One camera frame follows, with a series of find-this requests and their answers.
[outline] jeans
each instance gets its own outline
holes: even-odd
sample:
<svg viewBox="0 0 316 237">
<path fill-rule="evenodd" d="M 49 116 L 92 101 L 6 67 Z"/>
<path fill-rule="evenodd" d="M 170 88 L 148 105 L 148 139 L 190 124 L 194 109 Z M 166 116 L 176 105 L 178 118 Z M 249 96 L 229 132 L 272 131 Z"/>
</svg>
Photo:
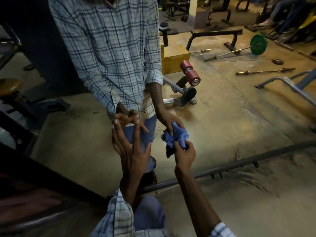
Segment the jeans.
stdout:
<svg viewBox="0 0 316 237">
<path fill-rule="evenodd" d="M 134 214 L 135 231 L 165 228 L 165 214 L 154 195 L 145 196 Z"/>
<path fill-rule="evenodd" d="M 157 122 L 157 117 L 156 117 L 156 115 L 154 115 L 153 117 L 146 119 L 144 122 L 145 126 L 149 130 L 149 133 L 145 133 L 145 132 L 143 132 L 142 129 L 140 129 L 139 139 L 140 139 L 140 145 L 141 145 L 143 152 L 145 152 L 148 144 L 154 141 L 156 122 Z M 123 132 L 124 132 L 124 135 L 125 135 L 126 139 L 128 140 L 128 142 L 133 143 L 134 126 L 125 127 L 123 129 Z M 149 161 L 148 161 L 148 165 L 147 165 L 147 169 L 146 169 L 145 173 L 151 172 L 153 170 L 153 168 L 154 168 L 153 162 L 151 161 L 151 159 L 149 157 Z"/>
<path fill-rule="evenodd" d="M 289 15 L 287 16 L 286 20 L 284 21 L 282 27 L 279 30 L 279 34 L 282 34 L 284 31 L 287 30 L 287 28 L 290 26 L 291 22 L 295 19 L 299 11 L 304 7 L 304 5 L 307 3 L 306 0 L 283 0 L 279 2 L 273 12 L 271 13 L 270 18 L 273 20 L 275 16 L 278 14 L 278 12 L 289 5 L 293 5 Z"/>
</svg>

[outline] person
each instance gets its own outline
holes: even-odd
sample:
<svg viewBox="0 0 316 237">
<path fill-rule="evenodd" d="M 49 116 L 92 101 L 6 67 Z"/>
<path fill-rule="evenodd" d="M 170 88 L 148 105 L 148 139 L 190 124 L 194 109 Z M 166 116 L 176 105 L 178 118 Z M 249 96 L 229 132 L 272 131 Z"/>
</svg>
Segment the person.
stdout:
<svg viewBox="0 0 316 237">
<path fill-rule="evenodd" d="M 133 144 L 124 136 L 120 122 L 112 126 L 113 148 L 121 157 L 123 177 L 119 189 L 109 202 L 107 214 L 97 224 L 90 237 L 112 236 L 169 236 L 165 229 L 165 216 L 162 206 L 154 196 L 144 197 L 138 207 L 135 196 L 141 173 L 146 170 L 150 145 L 145 153 L 140 147 L 140 124 L 134 126 Z M 175 142 L 175 175 L 179 182 L 184 200 L 197 237 L 235 237 L 230 229 L 220 220 L 196 179 L 190 172 L 195 159 L 195 149 L 191 142 L 186 142 L 184 151 Z"/>
<path fill-rule="evenodd" d="M 117 119 L 132 143 L 132 119 L 140 118 L 143 151 L 154 140 L 157 119 L 172 134 L 162 98 L 157 0 L 49 0 L 72 62 L 86 88 Z M 153 173 L 151 157 L 145 173 Z M 152 184 L 155 177 L 150 175 Z"/>
<path fill-rule="evenodd" d="M 310 0 L 282 0 L 275 6 L 270 17 L 266 21 L 260 23 L 259 25 L 260 26 L 271 25 L 273 23 L 273 19 L 276 17 L 276 15 L 279 13 L 280 10 L 282 10 L 286 6 L 293 5 L 290 13 L 288 14 L 284 23 L 282 24 L 281 28 L 278 31 L 278 34 L 281 35 L 284 31 L 286 31 L 289 28 L 291 22 L 295 19 L 295 17 L 298 15 L 301 9 L 306 5 L 307 1 L 310 1 Z"/>
</svg>

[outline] plaid shirt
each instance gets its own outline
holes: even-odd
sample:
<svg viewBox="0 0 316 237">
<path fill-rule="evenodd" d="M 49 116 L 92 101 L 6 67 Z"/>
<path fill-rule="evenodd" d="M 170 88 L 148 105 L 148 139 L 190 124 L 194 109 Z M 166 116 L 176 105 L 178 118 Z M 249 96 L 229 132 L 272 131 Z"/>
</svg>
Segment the plaid shirt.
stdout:
<svg viewBox="0 0 316 237">
<path fill-rule="evenodd" d="M 121 102 L 155 115 L 147 83 L 162 85 L 157 0 L 49 0 L 72 62 L 110 115 Z"/>
<path fill-rule="evenodd" d="M 166 229 L 149 229 L 135 231 L 134 214 L 131 206 L 117 190 L 110 200 L 107 214 L 101 219 L 90 237 L 168 237 Z M 211 231 L 210 237 L 236 237 L 231 230 L 220 222 Z"/>
</svg>

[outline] red foam roller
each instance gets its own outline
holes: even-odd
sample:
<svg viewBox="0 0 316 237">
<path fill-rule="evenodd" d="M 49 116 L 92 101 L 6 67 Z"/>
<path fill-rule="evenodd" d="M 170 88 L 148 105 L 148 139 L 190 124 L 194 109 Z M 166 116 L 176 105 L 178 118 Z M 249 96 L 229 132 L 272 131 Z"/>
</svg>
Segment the red foam roller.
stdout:
<svg viewBox="0 0 316 237">
<path fill-rule="evenodd" d="M 184 74 L 186 74 L 186 69 L 191 68 L 193 70 L 193 67 L 191 65 L 191 63 L 188 60 L 184 60 L 181 62 L 180 64 L 180 68 L 183 71 Z"/>
<path fill-rule="evenodd" d="M 201 82 L 201 78 L 195 70 L 189 71 L 186 78 L 191 86 L 197 86 Z"/>
</svg>

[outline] green weight plate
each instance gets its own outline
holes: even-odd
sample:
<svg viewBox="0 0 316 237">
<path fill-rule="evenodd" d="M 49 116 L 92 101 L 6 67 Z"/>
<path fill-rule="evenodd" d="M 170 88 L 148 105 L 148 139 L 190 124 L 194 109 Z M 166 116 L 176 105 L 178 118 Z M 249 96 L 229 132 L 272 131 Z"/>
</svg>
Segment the green weight plate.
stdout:
<svg viewBox="0 0 316 237">
<path fill-rule="evenodd" d="M 261 55 L 265 52 L 267 48 L 267 40 L 265 37 L 261 34 L 254 35 L 253 38 L 251 38 L 250 41 L 250 50 L 251 53 L 254 55 Z"/>
</svg>

